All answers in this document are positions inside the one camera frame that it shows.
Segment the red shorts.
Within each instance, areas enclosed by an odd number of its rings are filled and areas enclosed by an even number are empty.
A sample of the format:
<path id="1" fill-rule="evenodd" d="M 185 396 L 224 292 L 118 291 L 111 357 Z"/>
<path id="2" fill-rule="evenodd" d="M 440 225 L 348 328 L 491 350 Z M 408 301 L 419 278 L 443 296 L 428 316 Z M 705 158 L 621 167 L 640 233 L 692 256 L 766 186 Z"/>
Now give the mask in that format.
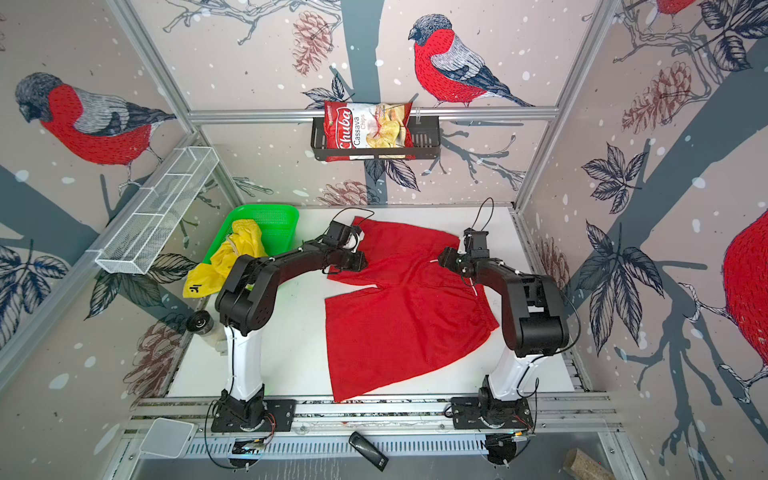
<path id="1" fill-rule="evenodd" d="M 342 402 L 446 367 L 498 329 L 485 292 L 438 263 L 457 236 L 356 217 L 368 263 L 333 271 L 355 291 L 325 301 L 330 383 Z"/>

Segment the yellow shorts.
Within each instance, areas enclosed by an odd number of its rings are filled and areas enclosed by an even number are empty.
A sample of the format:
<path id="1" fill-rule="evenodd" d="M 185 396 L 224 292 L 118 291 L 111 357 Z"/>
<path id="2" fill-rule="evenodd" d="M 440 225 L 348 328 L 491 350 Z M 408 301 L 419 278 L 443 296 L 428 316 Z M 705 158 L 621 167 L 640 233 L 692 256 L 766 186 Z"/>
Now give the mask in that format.
<path id="1" fill-rule="evenodd" d="M 201 263 L 188 272 L 182 291 L 184 298 L 203 298 L 218 293 L 239 257 L 266 255 L 262 231 L 254 220 L 236 220 L 231 227 L 232 233 L 212 255 L 210 262 Z"/>

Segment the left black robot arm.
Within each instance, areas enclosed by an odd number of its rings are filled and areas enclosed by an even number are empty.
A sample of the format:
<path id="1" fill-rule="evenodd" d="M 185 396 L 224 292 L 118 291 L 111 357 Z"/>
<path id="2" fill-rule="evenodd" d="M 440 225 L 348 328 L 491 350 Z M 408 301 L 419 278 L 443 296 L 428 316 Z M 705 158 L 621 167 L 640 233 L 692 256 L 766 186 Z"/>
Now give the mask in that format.
<path id="1" fill-rule="evenodd" d="M 323 234 L 276 256 L 240 256 L 219 291 L 215 309 L 228 342 L 230 384 L 222 405 L 236 416 L 260 420 L 264 407 L 261 334 L 274 313 L 279 287 L 303 274 L 360 272 L 367 267 L 358 250 L 359 225 L 331 221 Z"/>

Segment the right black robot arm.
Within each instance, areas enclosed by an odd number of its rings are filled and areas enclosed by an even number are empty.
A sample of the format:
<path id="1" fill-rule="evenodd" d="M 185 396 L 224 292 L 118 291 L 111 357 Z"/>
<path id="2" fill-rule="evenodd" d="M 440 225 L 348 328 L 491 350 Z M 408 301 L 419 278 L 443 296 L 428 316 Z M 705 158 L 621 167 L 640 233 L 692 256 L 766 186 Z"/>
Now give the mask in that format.
<path id="1" fill-rule="evenodd" d="M 505 351 L 479 391 L 482 407 L 508 406 L 530 394 L 534 372 L 546 358 L 564 351 L 570 341 L 564 301 L 554 279 L 525 273 L 490 254 L 486 231 L 464 231 L 464 250 L 447 247 L 441 267 L 487 287 L 500 296 Z"/>

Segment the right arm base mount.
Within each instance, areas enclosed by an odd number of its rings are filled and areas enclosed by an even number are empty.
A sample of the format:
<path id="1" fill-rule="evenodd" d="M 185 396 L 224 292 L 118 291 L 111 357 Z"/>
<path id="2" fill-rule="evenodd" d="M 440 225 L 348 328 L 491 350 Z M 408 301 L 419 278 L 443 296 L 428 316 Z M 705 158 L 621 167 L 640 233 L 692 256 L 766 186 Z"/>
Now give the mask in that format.
<path id="1" fill-rule="evenodd" d="M 532 431 L 533 412 L 527 399 L 499 400 L 492 394 L 489 378 L 474 396 L 452 397 L 443 414 L 456 430 L 519 429 Z"/>

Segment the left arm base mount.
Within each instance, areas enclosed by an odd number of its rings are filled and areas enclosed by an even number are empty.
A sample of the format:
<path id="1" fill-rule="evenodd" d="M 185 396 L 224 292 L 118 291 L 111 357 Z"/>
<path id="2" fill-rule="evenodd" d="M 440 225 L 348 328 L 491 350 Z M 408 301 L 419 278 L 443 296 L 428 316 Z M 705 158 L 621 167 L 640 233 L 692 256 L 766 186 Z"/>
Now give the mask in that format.
<path id="1" fill-rule="evenodd" d="M 239 400 L 226 390 L 214 402 L 211 431 L 215 433 L 289 432 L 297 401 L 272 399 L 259 390 L 250 400 Z"/>

